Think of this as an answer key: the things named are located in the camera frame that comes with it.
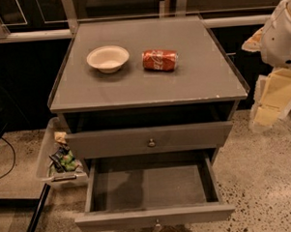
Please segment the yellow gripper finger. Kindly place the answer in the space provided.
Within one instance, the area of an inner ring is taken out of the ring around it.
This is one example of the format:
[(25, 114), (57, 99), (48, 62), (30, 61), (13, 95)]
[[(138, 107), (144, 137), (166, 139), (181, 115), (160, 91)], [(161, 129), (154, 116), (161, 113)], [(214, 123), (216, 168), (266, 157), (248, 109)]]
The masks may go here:
[(268, 75), (260, 75), (254, 92), (249, 127), (252, 131), (267, 131), (291, 110), (291, 69), (274, 68)]
[(259, 29), (252, 36), (246, 39), (241, 46), (243, 51), (260, 51), (262, 30), (263, 29)]

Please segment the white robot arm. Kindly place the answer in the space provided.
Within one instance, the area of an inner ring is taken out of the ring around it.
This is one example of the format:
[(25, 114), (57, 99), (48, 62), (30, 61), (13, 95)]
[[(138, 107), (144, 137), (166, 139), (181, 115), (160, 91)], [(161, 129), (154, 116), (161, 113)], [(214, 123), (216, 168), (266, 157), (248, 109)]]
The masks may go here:
[(291, 0), (278, 3), (264, 26), (249, 37), (242, 50), (259, 52), (273, 70), (260, 75), (254, 87), (250, 129), (267, 131), (291, 110)]

